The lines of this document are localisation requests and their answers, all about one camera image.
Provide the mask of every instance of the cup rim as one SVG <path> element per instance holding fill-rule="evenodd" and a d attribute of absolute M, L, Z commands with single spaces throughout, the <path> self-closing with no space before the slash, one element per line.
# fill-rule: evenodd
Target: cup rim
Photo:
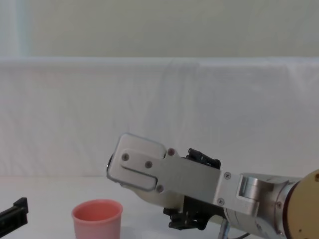
<path fill-rule="evenodd" d="M 117 207 L 119 209 L 119 212 L 117 214 L 115 214 L 114 216 L 107 218 L 107 219 L 103 219 L 103 220 L 98 220 L 98 221 L 86 221 L 86 220 L 81 220 L 79 218 L 77 218 L 75 216 L 75 213 L 82 209 L 83 207 L 86 207 L 88 205 L 92 205 L 95 203 L 111 203 L 113 206 Z M 86 201 L 84 203 L 81 203 L 79 205 L 77 205 L 73 210 L 72 210 L 72 218 L 74 221 L 78 222 L 78 223 L 82 223 L 82 224 L 102 224 L 102 223 L 108 223 L 111 221 L 114 221 L 115 219 L 119 218 L 121 216 L 123 212 L 123 206 L 122 204 L 120 204 L 117 201 L 111 200 L 111 199 L 95 199 L 95 200 L 90 200 L 90 201 Z"/>

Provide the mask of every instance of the screw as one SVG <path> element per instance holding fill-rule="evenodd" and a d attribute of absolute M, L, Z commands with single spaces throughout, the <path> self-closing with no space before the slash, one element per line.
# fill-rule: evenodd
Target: screw
<path fill-rule="evenodd" d="M 164 191 L 164 187 L 163 187 L 162 185 L 158 185 L 158 186 L 156 187 L 156 191 L 157 191 L 158 193 L 161 193 L 162 191 Z"/>
<path fill-rule="evenodd" d="M 130 156 L 129 156 L 127 153 L 124 153 L 124 154 L 122 155 L 122 160 L 123 160 L 123 161 L 128 161 L 129 158 L 130 158 Z"/>
<path fill-rule="evenodd" d="M 231 178 L 231 173 L 230 173 L 230 172 L 224 173 L 224 178 L 225 178 L 226 180 L 230 179 L 230 178 Z"/>
<path fill-rule="evenodd" d="M 173 155 L 175 154 L 175 149 L 169 148 L 168 151 L 167 151 L 167 154 L 168 154 L 169 156 L 173 156 Z"/>
<path fill-rule="evenodd" d="M 219 199 L 217 199 L 217 204 L 219 206 L 223 206 L 225 204 L 225 200 L 223 198 L 219 198 Z"/>
<path fill-rule="evenodd" d="M 282 204 L 281 202 L 277 202 L 277 203 L 276 203 L 276 207 L 279 208 L 279 209 L 281 209 L 281 206 L 282 206 L 282 205 L 283 205 L 283 204 Z"/>
<path fill-rule="evenodd" d="M 151 168 L 152 166 L 153 166 L 153 163 L 150 162 L 150 161 L 147 161 L 147 162 L 145 163 L 145 168 Z"/>

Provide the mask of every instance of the white backdrop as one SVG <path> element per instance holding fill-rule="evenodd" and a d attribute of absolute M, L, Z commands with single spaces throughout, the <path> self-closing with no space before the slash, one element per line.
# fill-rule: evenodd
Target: white backdrop
<path fill-rule="evenodd" d="M 124 132 L 234 173 L 319 168 L 319 59 L 0 61 L 0 175 L 94 176 Z"/>
<path fill-rule="evenodd" d="M 0 55 L 319 56 L 318 0 L 2 0 Z"/>

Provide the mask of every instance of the plastic cup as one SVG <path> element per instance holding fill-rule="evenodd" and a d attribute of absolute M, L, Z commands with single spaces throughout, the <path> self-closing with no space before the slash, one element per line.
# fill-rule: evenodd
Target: plastic cup
<path fill-rule="evenodd" d="M 123 207 L 113 200 L 92 200 L 72 210 L 76 239 L 120 239 Z"/>

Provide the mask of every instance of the white table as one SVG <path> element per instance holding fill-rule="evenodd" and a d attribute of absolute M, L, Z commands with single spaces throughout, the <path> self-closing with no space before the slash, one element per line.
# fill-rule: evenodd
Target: white table
<path fill-rule="evenodd" d="M 21 196 L 27 197 L 29 204 L 28 224 L 5 239 L 74 239 L 71 210 L 81 202 L 99 198 L 117 200 L 124 206 L 122 239 L 216 239 L 219 232 L 219 225 L 213 223 L 204 231 L 170 229 L 162 208 L 105 177 L 1 177 L 0 188 L 1 210 Z M 230 236 L 241 234 L 231 230 Z"/>

